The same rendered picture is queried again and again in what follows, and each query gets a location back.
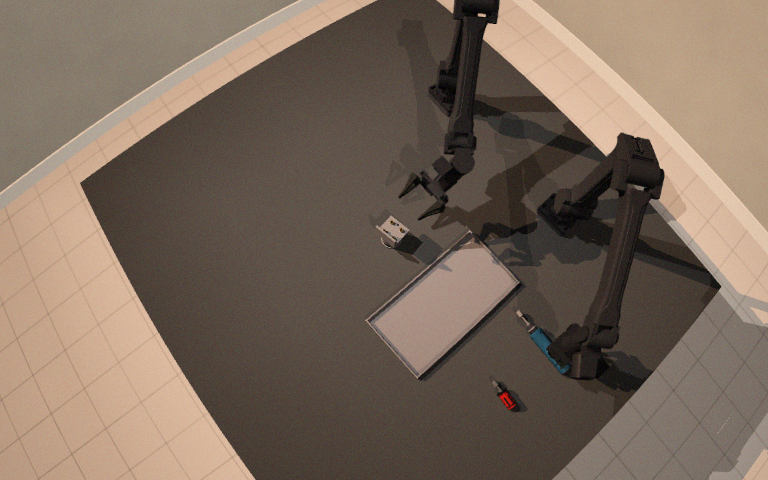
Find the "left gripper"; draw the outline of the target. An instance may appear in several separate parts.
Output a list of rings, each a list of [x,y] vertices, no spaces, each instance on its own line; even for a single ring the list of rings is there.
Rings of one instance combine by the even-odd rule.
[[[552,342],[546,348],[546,350],[548,351],[548,355],[552,359],[555,359],[555,361],[560,365],[560,367],[563,367],[564,365],[567,365],[570,362],[568,357],[564,354],[564,351],[573,349],[570,339],[572,334],[575,331],[577,331],[577,328],[580,328],[580,326],[577,323],[571,324],[565,332],[563,332],[554,342]],[[576,350],[574,351],[578,352]]]

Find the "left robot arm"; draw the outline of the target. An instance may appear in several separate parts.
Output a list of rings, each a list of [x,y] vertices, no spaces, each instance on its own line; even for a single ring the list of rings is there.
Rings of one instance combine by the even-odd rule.
[[[610,367],[601,356],[601,348],[611,349],[619,340],[621,303],[643,216],[650,199],[660,199],[664,176],[649,139],[620,133],[613,151],[582,182],[571,189],[559,189],[538,208],[564,235],[576,222],[591,218],[598,206],[598,197],[607,189],[619,193],[617,215],[597,294],[583,326],[577,328],[570,339],[573,349],[578,352],[573,349],[564,351],[572,362],[571,379],[593,380]],[[628,188],[628,183],[642,186],[647,192]]]

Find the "red-handled nut driver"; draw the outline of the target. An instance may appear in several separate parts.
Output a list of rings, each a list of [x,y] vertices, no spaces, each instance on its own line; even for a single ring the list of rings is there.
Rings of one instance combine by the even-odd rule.
[[[507,407],[508,410],[516,406],[516,402],[513,400],[510,394],[506,391],[506,389],[502,390],[498,386],[499,384],[496,380],[493,380],[491,383],[494,385],[494,387],[498,388],[499,393],[497,394],[497,396],[500,397],[501,401],[504,403],[504,405]]]

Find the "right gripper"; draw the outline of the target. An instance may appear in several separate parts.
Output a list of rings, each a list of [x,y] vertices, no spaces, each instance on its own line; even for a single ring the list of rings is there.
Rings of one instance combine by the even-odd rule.
[[[428,192],[428,193],[429,193],[431,196],[433,195],[433,196],[434,196],[434,197],[437,199],[437,201],[436,201],[436,202],[435,202],[435,203],[434,203],[434,204],[433,204],[433,205],[432,205],[430,208],[428,208],[428,209],[427,209],[427,210],[426,210],[426,211],[425,211],[425,212],[424,212],[424,213],[423,213],[423,214],[422,214],[422,215],[421,215],[421,216],[418,218],[418,221],[419,221],[419,220],[421,220],[421,219],[424,219],[424,218],[426,218],[426,217],[428,217],[428,216],[431,216],[431,215],[434,215],[434,214],[438,214],[438,213],[442,213],[442,212],[444,212],[444,209],[446,208],[446,207],[445,207],[445,204],[448,202],[448,196],[447,196],[447,195],[446,195],[446,193],[445,193],[445,192],[444,192],[444,191],[443,191],[443,190],[442,190],[442,189],[441,189],[441,188],[440,188],[440,187],[439,187],[439,186],[438,186],[438,185],[435,183],[435,181],[433,181],[433,180],[432,180],[432,178],[431,178],[431,177],[430,177],[430,176],[429,176],[429,175],[428,175],[428,174],[427,174],[427,173],[426,173],[424,170],[420,171],[419,173],[420,173],[420,175],[423,175],[423,176],[424,176],[424,177],[423,177],[423,176],[421,176],[421,179],[422,179],[422,180],[420,180],[419,176],[418,176],[416,173],[413,173],[413,172],[412,172],[412,173],[410,174],[410,177],[409,177],[409,179],[408,179],[408,181],[407,181],[407,183],[406,183],[406,185],[405,185],[404,189],[402,190],[402,192],[401,192],[401,193],[400,193],[400,195],[398,196],[399,198],[402,198],[402,197],[403,197],[403,196],[405,196],[407,193],[409,193],[411,190],[413,190],[413,189],[414,189],[416,186],[418,186],[419,184],[421,184],[421,185],[423,186],[423,188],[424,188],[424,189],[425,189],[425,190],[426,190],[426,191],[427,191],[427,192]],[[417,178],[417,177],[418,177],[418,178]],[[430,184],[429,184],[429,183],[430,183]],[[412,185],[411,185],[411,184],[412,184]],[[411,186],[410,186],[410,185],[411,185]],[[410,186],[410,187],[409,187],[409,186]],[[409,187],[409,188],[408,188],[408,187]],[[407,188],[408,188],[408,189],[407,189]],[[445,199],[445,200],[444,200],[442,197],[444,197],[444,199]],[[441,200],[440,198],[441,198],[442,200]],[[444,203],[445,203],[445,204],[444,204]],[[435,210],[435,209],[437,209],[437,210]],[[433,212],[432,212],[432,211],[433,211]]]

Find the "beige rectangular tray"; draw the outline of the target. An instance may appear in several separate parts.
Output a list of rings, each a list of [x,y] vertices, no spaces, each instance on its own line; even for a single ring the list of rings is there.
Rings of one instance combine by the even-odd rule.
[[[365,321],[417,379],[518,283],[468,231]]]

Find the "blue nut driver barrel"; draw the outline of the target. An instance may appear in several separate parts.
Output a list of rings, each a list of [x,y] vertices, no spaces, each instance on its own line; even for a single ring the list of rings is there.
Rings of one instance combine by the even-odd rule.
[[[527,323],[528,321],[522,316],[523,313],[519,310],[516,312],[516,314],[519,317],[522,317],[522,319]],[[548,338],[548,336],[543,332],[543,330],[539,327],[537,327],[535,324],[528,323],[527,324],[527,330],[530,333],[531,339],[536,343],[536,345],[540,348],[540,350],[545,354],[545,356],[550,360],[550,362],[555,366],[555,368],[560,372],[562,375],[567,375],[571,372],[571,364],[568,363],[567,365],[564,365],[563,367],[560,367],[558,363],[549,357],[548,351],[546,348],[552,343],[552,341]]]

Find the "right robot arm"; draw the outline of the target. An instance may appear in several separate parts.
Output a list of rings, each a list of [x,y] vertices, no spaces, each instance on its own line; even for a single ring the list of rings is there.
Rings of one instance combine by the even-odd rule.
[[[445,134],[444,154],[454,155],[454,160],[447,161],[441,156],[427,172],[444,192],[471,172],[475,165],[473,155],[477,138],[473,132],[473,105],[482,40],[487,24],[497,24],[499,5],[500,0],[454,0],[453,19],[457,23],[453,44],[446,61],[440,61],[438,66],[440,78],[437,76],[437,83],[428,90],[448,113],[452,112]],[[487,15],[481,17],[478,14]]]

